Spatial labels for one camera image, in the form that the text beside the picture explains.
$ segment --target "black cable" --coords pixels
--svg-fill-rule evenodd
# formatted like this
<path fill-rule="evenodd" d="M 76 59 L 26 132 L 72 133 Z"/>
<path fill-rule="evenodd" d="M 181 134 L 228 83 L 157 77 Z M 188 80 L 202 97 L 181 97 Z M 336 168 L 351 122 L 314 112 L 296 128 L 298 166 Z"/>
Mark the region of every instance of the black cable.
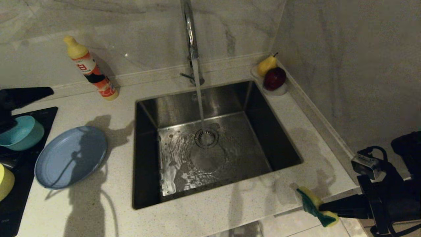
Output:
<path fill-rule="evenodd" d="M 402 230 L 402 231 L 396 233 L 395 230 L 393 229 L 392 225 L 389 225 L 390 234 L 378 234 L 377 233 L 377 227 L 376 226 L 372 226 L 370 228 L 370 232 L 371 232 L 371 234 L 373 234 L 374 237 L 401 237 L 403 235 L 407 235 L 409 233 L 412 233 L 412 232 L 416 231 L 419 228 L 421 228 L 421 224 L 418 224 L 416 226 L 413 226 L 411 228 L 408 228 L 406 230 Z"/>
<path fill-rule="evenodd" d="M 374 145 L 374 146 L 371 146 L 371 147 L 367 147 L 367 149 L 370 149 L 370 150 L 377 149 L 377 150 L 381 151 L 383 153 L 383 160 L 388 162 L 387 152 L 386 152 L 386 150 L 383 149 L 383 147 L 380 147 L 378 145 Z"/>

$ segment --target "kitchen sink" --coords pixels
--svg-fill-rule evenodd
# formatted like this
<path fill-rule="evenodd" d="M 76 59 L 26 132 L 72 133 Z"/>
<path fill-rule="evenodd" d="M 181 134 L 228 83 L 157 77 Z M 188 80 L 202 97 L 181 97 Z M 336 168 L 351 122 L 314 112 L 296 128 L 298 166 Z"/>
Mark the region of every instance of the kitchen sink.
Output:
<path fill-rule="evenodd" d="M 201 93 L 136 103 L 134 209 L 302 163 L 254 82 Z"/>

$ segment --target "yellow sponge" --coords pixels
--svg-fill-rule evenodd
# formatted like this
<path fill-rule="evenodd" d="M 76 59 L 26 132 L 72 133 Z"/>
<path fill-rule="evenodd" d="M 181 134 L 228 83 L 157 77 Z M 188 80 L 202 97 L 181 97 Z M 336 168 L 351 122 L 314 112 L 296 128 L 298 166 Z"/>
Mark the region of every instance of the yellow sponge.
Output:
<path fill-rule="evenodd" d="M 323 227 L 334 226 L 339 221 L 337 214 L 331 211 L 319 211 L 319 206 L 323 204 L 323 201 L 314 195 L 314 193 L 311 192 L 308 188 L 299 187 L 297 191 L 301 194 L 303 199 L 304 211 L 319 218 Z"/>

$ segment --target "black cooktop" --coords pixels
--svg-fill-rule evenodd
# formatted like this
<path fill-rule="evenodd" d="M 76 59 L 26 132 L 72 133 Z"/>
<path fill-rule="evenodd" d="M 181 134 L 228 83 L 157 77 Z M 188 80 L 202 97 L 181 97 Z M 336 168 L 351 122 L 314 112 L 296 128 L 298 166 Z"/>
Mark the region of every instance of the black cooktop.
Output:
<path fill-rule="evenodd" d="M 16 236 L 24 213 L 25 205 L 34 180 L 34 167 L 38 155 L 43 150 L 50 134 L 57 107 L 37 110 L 22 115 L 34 117 L 44 127 L 45 133 L 41 141 L 26 151 L 12 151 L 0 147 L 0 163 L 15 175 L 15 184 L 9 195 L 0 202 L 0 237 Z"/>

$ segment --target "white countertop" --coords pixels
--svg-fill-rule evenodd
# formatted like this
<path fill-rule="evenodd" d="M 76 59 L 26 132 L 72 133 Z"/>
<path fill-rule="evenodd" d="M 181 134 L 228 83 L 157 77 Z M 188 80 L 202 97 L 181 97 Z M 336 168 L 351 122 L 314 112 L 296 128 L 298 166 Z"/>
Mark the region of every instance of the white countertop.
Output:
<path fill-rule="evenodd" d="M 204 74 L 205 86 L 251 79 L 250 67 Z M 200 237 L 231 229 L 301 206 L 295 188 L 306 186 L 330 197 L 355 188 L 325 141 L 287 93 L 268 97 L 303 163 L 256 178 L 182 197 L 151 207 L 132 208 L 135 101 L 192 91 L 185 78 L 120 88 L 111 102 L 97 92 L 33 103 L 15 113 L 57 106 L 47 142 L 73 127 L 102 129 L 111 152 L 106 165 L 62 191 L 32 184 L 19 237 Z"/>

